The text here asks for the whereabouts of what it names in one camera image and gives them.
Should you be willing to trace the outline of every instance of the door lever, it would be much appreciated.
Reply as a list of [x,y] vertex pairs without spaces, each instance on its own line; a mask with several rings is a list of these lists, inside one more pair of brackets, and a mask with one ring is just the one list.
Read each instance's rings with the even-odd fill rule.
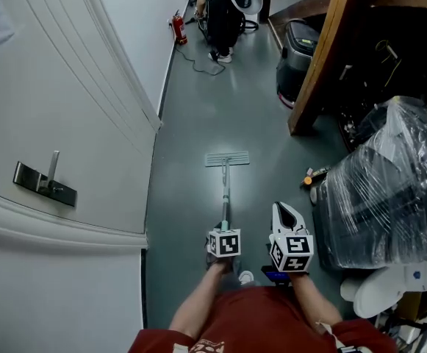
[[54,151],[51,157],[49,175],[17,162],[13,182],[42,196],[72,207],[76,206],[77,191],[54,180],[60,151]]

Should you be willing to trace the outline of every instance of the red fire extinguisher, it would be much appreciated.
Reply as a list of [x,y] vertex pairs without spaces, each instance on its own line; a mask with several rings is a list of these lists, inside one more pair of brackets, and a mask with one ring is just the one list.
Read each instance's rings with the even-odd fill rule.
[[184,20],[179,15],[179,11],[172,17],[172,26],[174,28],[174,34],[176,35],[176,42],[180,45],[186,44],[187,36],[185,34]]

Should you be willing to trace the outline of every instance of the maroon t-shirt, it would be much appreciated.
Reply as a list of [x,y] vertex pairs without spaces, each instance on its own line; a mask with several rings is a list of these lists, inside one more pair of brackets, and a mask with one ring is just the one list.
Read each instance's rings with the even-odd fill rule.
[[[280,288],[226,292],[215,300],[198,341],[180,332],[144,329],[129,353],[171,353],[174,344],[198,353],[336,352],[334,337],[316,333],[297,305],[294,296]],[[345,346],[365,346],[373,353],[397,352],[393,340],[364,319],[338,323],[332,332]]]

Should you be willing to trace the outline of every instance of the plastic wrap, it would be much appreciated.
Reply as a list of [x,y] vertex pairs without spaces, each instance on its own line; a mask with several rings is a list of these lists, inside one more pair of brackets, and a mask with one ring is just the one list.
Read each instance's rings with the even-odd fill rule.
[[427,106],[395,97],[380,108],[361,126],[381,128],[318,188],[320,255],[333,267],[427,260]]

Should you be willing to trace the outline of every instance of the white cube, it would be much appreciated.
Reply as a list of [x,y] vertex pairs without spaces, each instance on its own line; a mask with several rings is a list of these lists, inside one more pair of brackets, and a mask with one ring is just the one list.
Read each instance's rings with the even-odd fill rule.
[[208,252],[216,257],[230,257],[241,255],[241,231],[213,230],[208,234]]
[[312,235],[271,235],[270,256],[280,272],[305,272],[315,252]]

